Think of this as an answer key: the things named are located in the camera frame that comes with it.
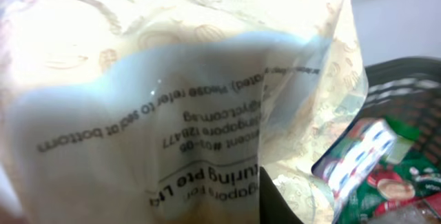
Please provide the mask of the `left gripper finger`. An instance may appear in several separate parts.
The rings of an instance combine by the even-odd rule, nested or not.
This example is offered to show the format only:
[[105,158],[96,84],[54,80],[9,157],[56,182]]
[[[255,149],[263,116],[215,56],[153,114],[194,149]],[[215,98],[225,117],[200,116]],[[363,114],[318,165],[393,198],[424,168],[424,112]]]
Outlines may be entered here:
[[294,214],[268,173],[259,167],[260,224],[302,224]]

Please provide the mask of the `Kleenex tissue multipack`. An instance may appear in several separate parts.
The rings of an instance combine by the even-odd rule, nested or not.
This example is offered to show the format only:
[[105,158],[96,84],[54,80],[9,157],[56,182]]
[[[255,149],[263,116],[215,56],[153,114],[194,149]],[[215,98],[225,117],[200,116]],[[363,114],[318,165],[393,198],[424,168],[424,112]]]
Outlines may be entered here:
[[397,135],[384,119],[359,119],[313,165],[313,175],[322,179],[334,196],[335,218],[396,140]]

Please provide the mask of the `green Nescafe coffee bag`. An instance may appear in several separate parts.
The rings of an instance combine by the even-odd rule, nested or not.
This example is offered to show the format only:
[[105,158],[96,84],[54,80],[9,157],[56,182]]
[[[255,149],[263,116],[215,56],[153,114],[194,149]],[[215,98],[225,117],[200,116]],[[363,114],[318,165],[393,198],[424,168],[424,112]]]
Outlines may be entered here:
[[440,169],[425,155],[411,148],[397,165],[386,163],[385,155],[349,195],[334,223],[367,223],[440,192]]

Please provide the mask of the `green lidded jar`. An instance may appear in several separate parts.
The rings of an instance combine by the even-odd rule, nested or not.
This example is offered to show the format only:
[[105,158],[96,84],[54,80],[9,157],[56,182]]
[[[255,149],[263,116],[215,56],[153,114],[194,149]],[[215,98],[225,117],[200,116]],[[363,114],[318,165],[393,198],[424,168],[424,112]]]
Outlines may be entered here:
[[383,160],[393,165],[400,164],[420,136],[418,128],[390,116],[384,117],[389,127],[397,136],[396,142]]

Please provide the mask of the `beige paper bag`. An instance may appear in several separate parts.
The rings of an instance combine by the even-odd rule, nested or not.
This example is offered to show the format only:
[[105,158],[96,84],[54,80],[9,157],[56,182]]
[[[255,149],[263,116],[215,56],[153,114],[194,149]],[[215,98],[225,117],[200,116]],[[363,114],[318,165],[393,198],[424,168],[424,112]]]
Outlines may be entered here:
[[367,79],[351,0],[1,0],[1,207],[24,223],[259,223]]

